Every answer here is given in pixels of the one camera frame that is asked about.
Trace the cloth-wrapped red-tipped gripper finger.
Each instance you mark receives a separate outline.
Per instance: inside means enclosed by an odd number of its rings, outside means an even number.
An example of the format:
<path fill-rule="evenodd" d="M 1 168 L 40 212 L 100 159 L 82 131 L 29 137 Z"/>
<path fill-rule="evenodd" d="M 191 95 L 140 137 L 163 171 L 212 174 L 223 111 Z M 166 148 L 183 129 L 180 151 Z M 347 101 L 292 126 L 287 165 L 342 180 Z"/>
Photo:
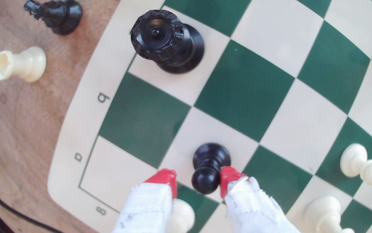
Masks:
<path fill-rule="evenodd" d="M 177 173 L 164 168 L 131 189 L 112 233 L 164 233 L 177 197 Z"/>
<path fill-rule="evenodd" d="M 222 167 L 220 177 L 221 198 L 234 233 L 299 233 L 255 177 L 231 166 Z"/>

